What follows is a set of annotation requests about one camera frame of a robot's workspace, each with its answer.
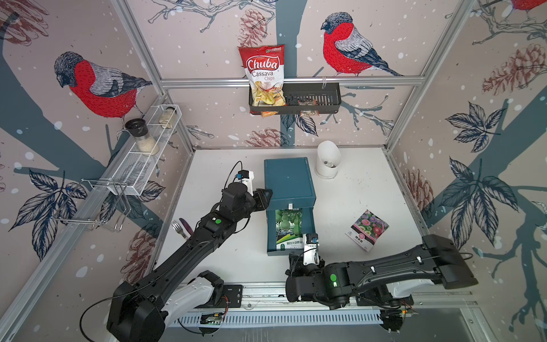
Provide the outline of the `teal drawer cabinet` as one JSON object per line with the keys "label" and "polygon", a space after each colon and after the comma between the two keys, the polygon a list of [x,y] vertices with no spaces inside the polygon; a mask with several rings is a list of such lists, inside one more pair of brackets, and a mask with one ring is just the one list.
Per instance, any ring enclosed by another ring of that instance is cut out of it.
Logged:
{"label": "teal drawer cabinet", "polygon": [[273,256],[303,252],[301,249],[276,250],[277,209],[302,209],[302,234],[316,232],[313,208],[316,204],[316,192],[307,158],[281,158],[264,161],[264,179],[266,189],[273,195],[266,210],[267,248],[266,253]]}

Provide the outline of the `green gourd seed bag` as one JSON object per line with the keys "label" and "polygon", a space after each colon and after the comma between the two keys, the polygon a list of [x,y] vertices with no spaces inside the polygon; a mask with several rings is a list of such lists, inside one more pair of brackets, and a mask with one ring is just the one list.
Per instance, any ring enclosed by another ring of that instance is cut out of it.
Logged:
{"label": "green gourd seed bag", "polygon": [[277,209],[276,250],[301,249],[303,247],[302,209]]}

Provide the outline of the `flower seed bag pink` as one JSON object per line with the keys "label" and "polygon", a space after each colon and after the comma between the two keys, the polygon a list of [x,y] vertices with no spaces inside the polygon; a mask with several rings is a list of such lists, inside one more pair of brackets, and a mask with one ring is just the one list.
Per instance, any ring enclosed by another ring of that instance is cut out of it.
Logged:
{"label": "flower seed bag pink", "polygon": [[370,210],[366,210],[346,232],[346,236],[361,249],[370,252],[389,224]]}

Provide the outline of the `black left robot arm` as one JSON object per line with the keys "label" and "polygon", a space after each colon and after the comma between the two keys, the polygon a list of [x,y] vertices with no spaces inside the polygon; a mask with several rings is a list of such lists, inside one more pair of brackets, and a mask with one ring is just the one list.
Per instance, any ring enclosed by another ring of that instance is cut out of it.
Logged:
{"label": "black left robot arm", "polygon": [[148,276],[114,291],[107,330],[118,341],[159,341],[171,315],[165,306],[176,288],[236,232],[239,221],[268,208],[272,195],[266,189],[249,192],[242,182],[223,189],[220,202],[200,219],[188,241]]}

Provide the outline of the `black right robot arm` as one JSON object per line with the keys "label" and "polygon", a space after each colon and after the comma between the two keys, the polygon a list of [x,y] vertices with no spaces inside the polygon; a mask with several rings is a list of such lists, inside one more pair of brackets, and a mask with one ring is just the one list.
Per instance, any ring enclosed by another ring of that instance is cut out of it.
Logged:
{"label": "black right robot arm", "polygon": [[286,298],[289,302],[316,302],[340,309],[351,297],[366,298],[366,304],[399,306],[413,288],[395,293],[397,285],[424,281],[444,289],[463,289],[479,282],[456,244],[438,235],[426,235],[420,245],[405,252],[363,262],[304,264],[301,256],[289,256],[286,271]]}

